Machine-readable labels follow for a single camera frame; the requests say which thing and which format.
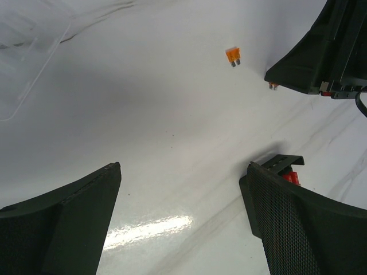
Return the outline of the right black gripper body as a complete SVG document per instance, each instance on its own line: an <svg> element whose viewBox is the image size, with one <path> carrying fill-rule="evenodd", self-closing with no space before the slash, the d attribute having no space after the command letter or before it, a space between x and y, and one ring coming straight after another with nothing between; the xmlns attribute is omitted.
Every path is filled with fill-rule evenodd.
<svg viewBox="0 0 367 275"><path fill-rule="evenodd" d="M366 1L335 1L326 33L331 43L321 96L350 99L366 92Z"/></svg>

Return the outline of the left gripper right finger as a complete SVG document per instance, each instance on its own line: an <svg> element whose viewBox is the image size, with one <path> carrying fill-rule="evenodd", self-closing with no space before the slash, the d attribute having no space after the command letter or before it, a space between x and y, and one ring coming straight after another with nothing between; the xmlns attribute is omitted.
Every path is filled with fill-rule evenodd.
<svg viewBox="0 0 367 275"><path fill-rule="evenodd" d="M366 274L366 210L247 168L271 274Z"/></svg>

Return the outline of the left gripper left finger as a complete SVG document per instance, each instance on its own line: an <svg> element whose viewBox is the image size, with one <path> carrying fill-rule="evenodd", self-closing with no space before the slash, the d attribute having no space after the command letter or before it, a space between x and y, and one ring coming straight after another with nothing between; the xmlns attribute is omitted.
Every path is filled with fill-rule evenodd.
<svg viewBox="0 0 367 275"><path fill-rule="evenodd" d="M1 274L96 274L121 183L110 163L1 209Z"/></svg>

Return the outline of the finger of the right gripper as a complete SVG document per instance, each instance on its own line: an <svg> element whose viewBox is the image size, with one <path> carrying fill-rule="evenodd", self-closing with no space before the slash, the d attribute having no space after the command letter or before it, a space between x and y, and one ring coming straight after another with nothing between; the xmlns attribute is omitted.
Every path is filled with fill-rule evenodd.
<svg viewBox="0 0 367 275"><path fill-rule="evenodd" d="M264 80L306 95L317 95L328 72L344 14L344 1L327 1L305 36L275 65Z"/></svg>

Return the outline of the orange fuse pair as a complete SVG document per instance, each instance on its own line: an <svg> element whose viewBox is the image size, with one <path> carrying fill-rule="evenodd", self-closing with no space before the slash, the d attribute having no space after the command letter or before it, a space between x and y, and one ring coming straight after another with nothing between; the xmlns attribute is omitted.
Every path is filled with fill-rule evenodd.
<svg viewBox="0 0 367 275"><path fill-rule="evenodd" d="M234 47L225 51L227 59L231 66L235 68L241 64L240 48Z"/></svg>
<svg viewBox="0 0 367 275"><path fill-rule="evenodd" d="M275 83L272 83L270 82L269 83L269 89L273 90L273 91L276 91L278 89L278 84L275 84Z"/></svg>

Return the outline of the red fuse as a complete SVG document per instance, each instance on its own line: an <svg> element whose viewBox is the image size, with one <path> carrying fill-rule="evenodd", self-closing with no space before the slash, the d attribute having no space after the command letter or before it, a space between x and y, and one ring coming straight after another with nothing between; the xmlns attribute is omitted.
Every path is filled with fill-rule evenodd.
<svg viewBox="0 0 367 275"><path fill-rule="evenodd" d="M296 186L301 186L298 178L298 173L295 171L290 171L284 174L283 178Z"/></svg>

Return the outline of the clear plastic fuse box lid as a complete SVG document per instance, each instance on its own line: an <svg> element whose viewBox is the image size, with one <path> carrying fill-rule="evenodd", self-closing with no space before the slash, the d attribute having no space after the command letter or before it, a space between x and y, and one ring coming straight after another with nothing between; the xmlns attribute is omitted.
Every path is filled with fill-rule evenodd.
<svg viewBox="0 0 367 275"><path fill-rule="evenodd" d="M1 18L1 120L18 111L70 25L67 19Z"/></svg>

